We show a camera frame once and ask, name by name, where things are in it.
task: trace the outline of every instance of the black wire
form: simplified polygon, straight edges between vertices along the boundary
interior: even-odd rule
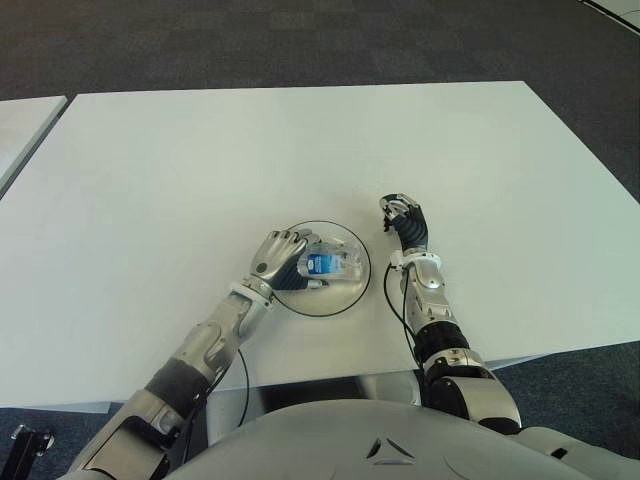
[[[384,298],[387,299],[387,304],[389,305],[389,308],[394,313],[396,318],[398,320],[400,320],[400,323],[404,327],[404,338],[407,340],[407,345],[409,347],[409,351],[411,352],[411,356],[413,357],[413,360],[416,362],[416,365],[418,367],[422,367],[420,365],[420,362],[416,358],[416,355],[415,355],[415,353],[413,351],[413,346],[411,345],[411,342],[409,341],[409,335],[411,335],[411,339],[413,340],[413,343],[415,344],[416,336],[413,333],[413,330],[411,330],[411,327],[409,327],[407,322],[404,320],[404,317],[405,317],[405,304],[407,302],[407,286],[409,284],[409,272],[407,272],[407,279],[406,279],[405,285],[404,285],[404,295],[403,295],[403,300],[402,300],[402,316],[400,316],[398,314],[398,312],[396,311],[396,309],[394,308],[393,304],[391,303],[391,299],[389,298],[389,292],[387,291],[387,278],[389,277],[389,271],[390,270],[391,270],[391,264],[387,265],[387,270],[384,272],[384,280],[382,281],[382,283],[383,283],[382,289],[384,291]]]
[[[400,314],[397,312],[397,310],[395,309],[395,307],[393,306],[393,303],[391,303],[391,299],[389,298],[389,292],[387,291],[387,278],[389,277],[389,271],[391,270],[391,264],[387,265],[387,270],[384,272],[384,280],[382,281],[382,289],[384,290],[384,298],[387,299],[387,305],[389,305],[389,308],[391,309],[391,311],[393,312],[393,314],[396,316],[396,318],[398,320],[400,320],[400,323],[402,324],[402,326],[404,327],[405,332],[408,332],[409,335],[411,335],[411,339],[415,341],[416,336],[413,333],[413,330],[411,330],[411,327],[409,327],[409,325],[407,325],[407,322],[404,321],[404,305],[402,306],[402,311],[403,311],[403,316],[401,317]]]
[[[242,422],[244,422],[244,417],[247,416],[247,408],[249,407],[249,369],[247,368],[247,362],[245,361],[244,355],[242,355],[240,349],[238,349],[238,354],[240,355],[240,360],[242,360],[242,365],[244,366],[244,376],[247,379],[247,394],[244,398],[244,408],[242,409],[242,416],[240,417],[240,421],[238,422],[239,427],[240,425],[242,425]]]
[[[191,436],[193,435],[193,424],[194,424],[195,418],[198,416],[198,413],[202,411],[202,408],[204,408],[207,405],[207,398],[209,397],[209,394],[213,391],[214,388],[218,386],[218,384],[222,381],[222,379],[224,378],[224,376],[227,374],[228,371],[229,371],[229,368],[227,367],[224,373],[220,375],[220,378],[218,378],[216,383],[214,383],[207,389],[206,395],[204,398],[204,404],[200,406],[198,410],[194,411],[191,414],[191,418],[189,419],[189,425],[187,426],[187,430],[184,432],[185,439],[184,439],[184,450],[182,451],[182,465],[187,463],[187,460],[189,457],[189,447],[191,446]]]
[[[195,414],[191,415],[191,420],[189,420],[189,426],[187,427],[187,431],[185,432],[184,439],[184,450],[182,451],[182,465],[187,463],[189,457],[189,447],[191,446],[191,434],[193,433],[193,419]]]

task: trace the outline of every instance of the water bottle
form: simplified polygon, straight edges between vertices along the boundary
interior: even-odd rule
[[[360,249],[346,243],[311,244],[298,260],[298,273],[311,279],[358,281],[362,276]]]

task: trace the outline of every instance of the blue label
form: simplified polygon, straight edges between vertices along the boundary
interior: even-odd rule
[[[307,270],[311,275],[340,273],[340,257],[322,253],[312,253],[307,260]]]

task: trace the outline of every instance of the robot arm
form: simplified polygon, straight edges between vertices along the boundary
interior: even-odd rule
[[[270,233],[253,259],[251,274],[232,285],[213,314],[191,330],[147,386],[98,432],[73,462],[70,471],[77,473],[67,478],[80,471],[116,480],[162,478],[169,469],[165,450],[204,406],[238,347],[271,309],[273,290],[306,288],[295,266],[315,240],[309,231]]]
[[[402,251],[392,266],[403,272],[405,321],[415,336],[427,406],[477,422],[500,433],[517,433],[520,414],[509,392],[480,355],[469,348],[444,294],[440,258],[427,251],[428,231],[420,205],[404,194],[380,200],[385,231],[393,226]]]

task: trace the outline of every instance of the clear glass plate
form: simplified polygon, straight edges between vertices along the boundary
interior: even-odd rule
[[[342,225],[328,221],[299,223],[289,230],[309,229],[320,235],[325,242],[351,243],[361,250],[362,275],[357,282],[331,280],[329,285],[318,289],[275,292],[276,298],[285,307],[302,315],[326,317],[344,312],[364,295],[371,279],[371,259],[369,252],[358,236]]]

